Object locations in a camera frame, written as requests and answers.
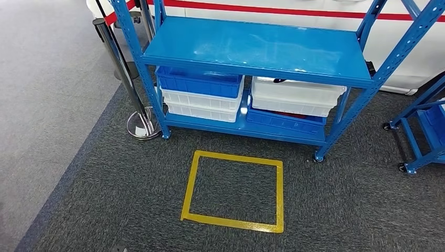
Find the floor marking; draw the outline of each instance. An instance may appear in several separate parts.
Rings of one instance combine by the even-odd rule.
[[[213,159],[231,160],[254,164],[265,164],[277,167],[277,222],[275,225],[245,222],[236,219],[226,219],[219,217],[206,216],[201,214],[190,213],[190,204],[192,202],[193,187],[195,186],[196,173],[198,172],[198,162],[201,156],[205,156]],[[250,156],[238,156],[230,154],[222,154],[208,151],[195,151],[193,156],[192,168],[190,170],[190,176],[188,178],[187,189],[185,191],[184,205],[181,212],[181,220],[189,219],[205,224],[243,228],[249,230],[256,230],[261,232],[270,233],[282,233],[284,231],[284,205],[283,205],[283,162],[279,160],[260,159]]]

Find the carpet floor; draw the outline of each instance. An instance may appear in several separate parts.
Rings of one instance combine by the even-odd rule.
[[[403,130],[380,127],[415,97],[380,92],[326,160],[314,163],[312,146],[205,131],[172,128],[169,140],[137,141],[126,132],[133,109],[124,92],[118,89],[17,251],[445,247],[445,170],[433,164],[417,175],[399,172],[397,163],[412,159]],[[284,232],[180,221],[195,150],[281,160]],[[267,165],[202,158],[190,212],[273,224],[275,182]]]

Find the storage bin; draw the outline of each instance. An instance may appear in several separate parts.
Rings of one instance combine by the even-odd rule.
[[[162,89],[237,98],[242,75],[160,66],[156,70]]]
[[[320,131],[324,131],[324,125],[326,124],[326,117],[314,117],[307,116],[304,119],[289,117],[285,115],[275,114],[271,111],[255,109],[252,107],[252,102],[247,109],[246,120],[248,122],[254,122],[258,124],[265,124],[274,127],[309,133],[317,134]]]
[[[327,117],[346,87],[273,78],[253,77],[252,107],[308,116]]]
[[[244,78],[241,79],[236,98],[220,96],[209,96],[207,94],[181,92],[175,90],[161,89],[165,103],[188,107],[201,107],[216,110],[238,110],[241,103],[242,89],[244,88]]]
[[[431,127],[434,129],[441,145],[445,145],[445,110],[443,105],[436,105],[425,112]]]
[[[177,103],[167,103],[168,112],[172,114],[180,114],[188,117],[198,117],[209,120],[223,121],[223,122],[235,122],[238,109],[236,110],[216,110],[210,108],[200,108],[185,106]]]

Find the blue cart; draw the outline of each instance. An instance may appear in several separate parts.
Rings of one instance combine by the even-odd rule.
[[[314,160],[339,139],[379,88],[408,56],[444,11],[445,0],[431,0],[421,11],[413,0],[402,0],[413,23],[378,71],[366,62],[363,50],[371,27],[386,0],[374,0],[357,31],[258,24],[167,16],[162,0],[154,0],[155,36],[141,48],[125,0],[111,0],[125,39],[162,129],[170,126],[318,146]],[[164,113],[147,65],[179,67],[237,75],[264,76],[347,86],[337,107],[330,132],[320,125],[317,134],[258,125],[246,120],[245,91],[235,123]],[[351,88],[361,93],[345,112]]]
[[[416,159],[410,163],[399,163],[401,172],[416,174],[416,170],[429,164],[445,164],[445,100],[434,101],[435,96],[445,89],[445,75],[424,92],[415,102],[390,122],[383,124],[384,130],[397,129],[401,124]],[[408,124],[408,118],[416,118],[422,128],[431,151],[422,155],[416,138]]]

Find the red stripe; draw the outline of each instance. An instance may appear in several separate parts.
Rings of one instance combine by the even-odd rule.
[[[127,3],[126,3],[126,7],[128,8],[128,9],[133,9],[134,7],[136,6],[136,3],[134,2],[134,0],[129,0]],[[116,17],[116,13],[111,13],[110,15],[108,15],[108,16],[106,16],[105,18],[105,23],[107,24],[107,25],[111,25],[111,24],[113,24],[114,22],[116,22],[116,20],[117,20],[117,17]]]
[[[147,0],[147,2],[149,4],[153,4],[153,0]],[[164,0],[164,4],[165,6],[170,6],[170,7],[214,9],[220,11],[233,11],[233,12],[272,13],[272,14],[286,14],[286,15],[299,15],[299,16],[341,17],[341,18],[363,18],[365,16],[365,13],[358,13],[358,12],[330,12],[326,10],[280,9],[280,8],[228,5],[228,4],[197,3],[197,2],[179,1],[179,0]],[[130,0],[127,3],[127,6],[129,9],[133,8],[134,1]],[[409,14],[395,14],[395,13],[380,14],[378,16],[378,19],[412,20]],[[110,14],[105,18],[105,21],[107,22],[107,24],[114,23],[116,21],[116,15],[114,13]],[[445,16],[441,16],[438,22],[445,22]]]

